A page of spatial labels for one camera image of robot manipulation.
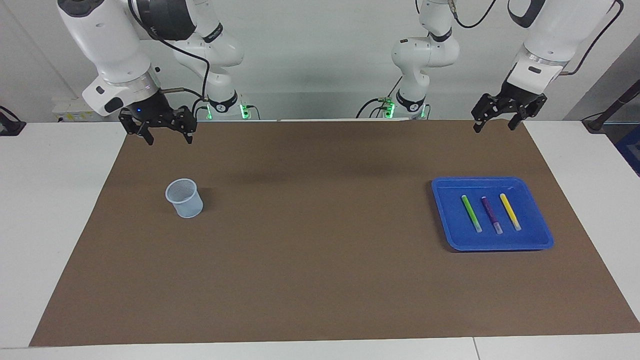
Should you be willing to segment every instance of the cup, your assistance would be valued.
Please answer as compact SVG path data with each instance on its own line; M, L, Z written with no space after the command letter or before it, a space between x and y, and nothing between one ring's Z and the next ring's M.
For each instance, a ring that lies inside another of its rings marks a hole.
M194 218L202 212L198 186L191 179L178 179L167 186L164 196L181 218Z

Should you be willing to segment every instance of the purple marker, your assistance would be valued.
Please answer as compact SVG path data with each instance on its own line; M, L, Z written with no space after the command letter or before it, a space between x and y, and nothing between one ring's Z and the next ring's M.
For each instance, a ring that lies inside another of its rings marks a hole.
M491 220L491 223L493 224L493 228L495 229L495 232L498 235L502 235L503 234L502 227L500 226L500 222L498 222L498 218L495 217L495 214L493 213L493 209L491 208L489 199L487 199L486 196L484 196L482 197L481 200L482 200L482 205L486 210L486 214L489 215L489 220Z

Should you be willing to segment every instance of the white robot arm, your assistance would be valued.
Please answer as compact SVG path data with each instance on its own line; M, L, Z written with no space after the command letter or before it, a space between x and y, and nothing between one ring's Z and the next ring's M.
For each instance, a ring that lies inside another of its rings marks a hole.
M103 116L127 107L119 118L129 134L142 136L151 145L148 129L169 127L191 143L197 123L186 106L177 110L169 106L128 13L152 38L174 40L174 48L201 58L174 51L183 65L207 78L202 100L209 101L216 113L244 115L240 95L222 69L240 64L244 52L223 31L211 0L58 0L58 10L98 71L83 98Z
M452 36L453 20L447 0L424 0L420 23L428 36L402 39L394 46L392 59L403 74L396 93L396 113L419 117L429 90L427 70L452 65L458 59L460 45Z
M535 117L547 101L547 86L560 75L615 1L619 0L509 0L511 18L529 28L529 36L500 93L484 94L471 111L476 132L503 113L516 113L509 123L511 130L522 120Z

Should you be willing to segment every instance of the cup rim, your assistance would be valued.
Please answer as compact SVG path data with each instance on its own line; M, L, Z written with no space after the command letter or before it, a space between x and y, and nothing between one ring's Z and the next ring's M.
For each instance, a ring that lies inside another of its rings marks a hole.
M171 200L169 200L169 189L175 185L176 183L179 183L181 181L189 181L191 184L193 184L193 193L191 194L191 196L189 196L187 199L183 200L183 201L178 201L178 202L173 202ZM187 178L182 178L182 179L178 179L175 180L174 182L172 182L171 184L169 184L169 186L166 187L166 190L164 191L164 197L168 202L171 202L174 205L181 205L184 204L185 202L188 202L189 200L193 199L193 197L198 193L198 185L196 184L196 182L194 180L191 179L187 179Z

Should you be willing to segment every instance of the green marker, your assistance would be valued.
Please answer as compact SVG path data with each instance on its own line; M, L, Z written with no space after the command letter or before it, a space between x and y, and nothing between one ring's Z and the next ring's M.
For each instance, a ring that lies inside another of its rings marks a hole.
M474 226L476 227L476 231L481 233L482 232L482 227L480 226L480 222L478 221L478 217L476 216L476 213L474 213L474 209L471 207L471 203L469 203L469 199L467 198L466 195L462 195L462 202L465 204L465 208L467 208L467 213L469 214L469 217L471 218L471 222L474 223Z

